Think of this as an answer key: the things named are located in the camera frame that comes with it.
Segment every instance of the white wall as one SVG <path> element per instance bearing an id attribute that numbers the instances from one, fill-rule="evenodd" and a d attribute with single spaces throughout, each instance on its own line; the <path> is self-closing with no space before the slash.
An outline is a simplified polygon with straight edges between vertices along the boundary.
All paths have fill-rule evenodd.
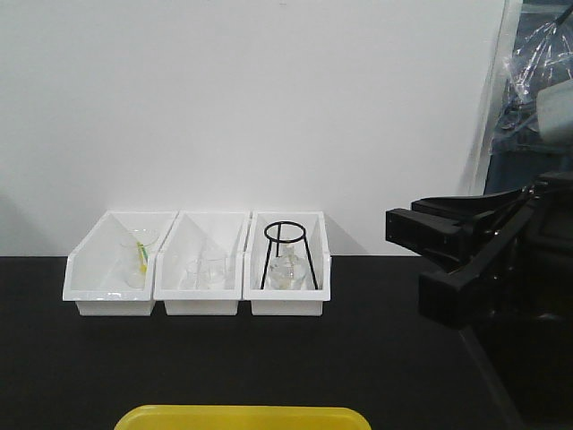
<path id="1" fill-rule="evenodd" d="M 106 209 L 323 210 L 334 254 L 464 192 L 502 0 L 0 0 L 0 254 Z"/>

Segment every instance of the glassware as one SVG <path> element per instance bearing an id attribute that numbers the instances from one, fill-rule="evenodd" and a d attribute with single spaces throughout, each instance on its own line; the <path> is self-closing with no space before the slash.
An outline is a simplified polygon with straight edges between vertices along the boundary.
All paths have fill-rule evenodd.
<path id="1" fill-rule="evenodd" d="M 301 289 L 307 275 L 308 262 L 295 254 L 293 245 L 284 245 L 283 255 L 269 263 L 270 287 L 272 289 Z"/>
<path id="2" fill-rule="evenodd" d="M 187 278 L 185 289 L 225 289 L 227 281 L 227 255 L 222 252 L 206 252 L 200 258 L 191 259 L 185 266 Z"/>
<path id="3" fill-rule="evenodd" d="M 120 260 L 125 283 L 143 289 L 150 247 L 158 240 L 157 230 L 135 228 L 120 238 Z"/>

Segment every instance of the small beaker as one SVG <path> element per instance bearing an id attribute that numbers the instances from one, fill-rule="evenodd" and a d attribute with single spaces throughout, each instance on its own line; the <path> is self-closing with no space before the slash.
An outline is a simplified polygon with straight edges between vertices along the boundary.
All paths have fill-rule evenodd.
<path id="1" fill-rule="evenodd" d="M 199 263 L 200 286 L 206 289 L 225 289 L 227 256 L 225 254 L 205 254 Z"/>
<path id="2" fill-rule="evenodd" d="M 134 228 L 120 239 L 120 259 L 125 283 L 131 288 L 143 289 L 148 268 L 150 248 L 158 240 L 158 231 Z"/>

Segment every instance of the glass beaker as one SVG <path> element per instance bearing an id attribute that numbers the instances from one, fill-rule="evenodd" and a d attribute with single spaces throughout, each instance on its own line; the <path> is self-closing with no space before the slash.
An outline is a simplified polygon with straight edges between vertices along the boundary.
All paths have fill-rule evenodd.
<path id="1" fill-rule="evenodd" d="M 124 281 L 131 288 L 143 289 L 150 248 L 159 233 L 150 228 L 134 228 L 120 238 L 120 259 Z"/>

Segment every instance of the white plastic bin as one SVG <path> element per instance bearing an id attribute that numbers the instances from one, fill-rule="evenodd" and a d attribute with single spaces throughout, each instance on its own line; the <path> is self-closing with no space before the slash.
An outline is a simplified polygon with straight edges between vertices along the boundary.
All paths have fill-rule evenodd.
<path id="1" fill-rule="evenodd" d="M 306 229 L 318 289 L 314 287 L 310 272 L 300 290 L 261 289 L 269 246 L 264 230 L 276 221 L 293 221 Z M 297 242 L 296 255 L 306 258 L 304 248 L 303 241 Z M 322 212 L 253 213 L 244 256 L 243 299 L 251 301 L 253 315 L 322 315 L 322 303 L 330 300 L 330 252 Z"/>
<path id="2" fill-rule="evenodd" d="M 236 314 L 249 219 L 250 212 L 179 213 L 157 264 L 154 298 L 167 314 Z"/>
<path id="3" fill-rule="evenodd" d="M 68 256 L 63 300 L 74 301 L 85 316 L 150 315 L 157 253 L 176 215 L 176 211 L 106 212 Z M 147 240 L 143 237 L 149 232 L 152 243 L 143 245 L 140 241 Z M 141 279 L 135 281 L 127 276 L 124 264 L 124 245 L 130 241 L 134 248 L 128 252 L 141 267 Z"/>

